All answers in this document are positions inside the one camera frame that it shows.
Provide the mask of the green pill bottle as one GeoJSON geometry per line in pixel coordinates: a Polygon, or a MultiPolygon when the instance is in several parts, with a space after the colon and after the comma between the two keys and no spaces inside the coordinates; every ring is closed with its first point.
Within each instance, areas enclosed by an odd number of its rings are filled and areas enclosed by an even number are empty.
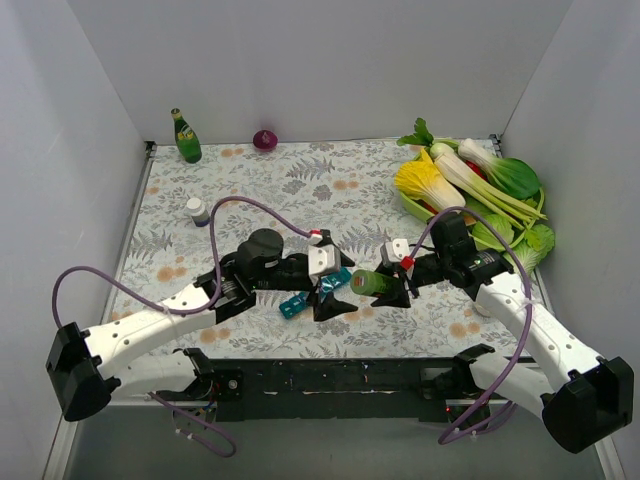
{"type": "Polygon", "coordinates": [[[401,282],[398,278],[371,270],[358,269],[350,279],[351,290],[361,296],[382,297],[394,292],[401,282]]]}

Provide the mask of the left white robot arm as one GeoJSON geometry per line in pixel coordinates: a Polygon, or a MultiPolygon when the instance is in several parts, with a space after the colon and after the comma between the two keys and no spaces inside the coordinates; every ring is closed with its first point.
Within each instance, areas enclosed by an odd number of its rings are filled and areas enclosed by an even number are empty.
{"type": "Polygon", "coordinates": [[[63,417],[89,418],[116,396],[168,391],[205,398],[213,386],[206,359],[196,351],[145,363],[148,352],[196,330],[239,315],[256,304],[256,293],[297,291],[307,295],[313,319],[323,322],[355,306],[323,294],[323,278],[354,266],[329,231],[314,230],[304,253],[284,255],[283,237],[254,231],[214,269],[170,298],[123,320],[81,329],[58,324],[46,362],[63,417]]]}

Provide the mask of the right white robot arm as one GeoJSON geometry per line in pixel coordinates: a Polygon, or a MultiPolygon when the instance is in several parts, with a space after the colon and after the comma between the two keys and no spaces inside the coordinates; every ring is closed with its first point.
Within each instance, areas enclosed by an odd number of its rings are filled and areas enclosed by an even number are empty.
{"type": "Polygon", "coordinates": [[[449,281],[499,320],[518,344],[511,358],[480,344],[454,358],[447,379],[464,397],[480,395],[442,435],[443,444],[492,427],[486,419],[463,428],[492,394],[506,399],[497,414],[515,406],[539,417],[565,450],[579,453],[617,430],[633,416],[634,372],[627,362],[606,359],[571,334],[543,305],[535,302],[531,284],[515,252],[477,250],[470,237],[464,207],[437,214],[423,235],[433,253],[419,255],[417,246],[395,239],[381,248],[373,271],[353,275],[354,293],[371,296],[374,306],[408,308],[422,286],[449,281]]]}

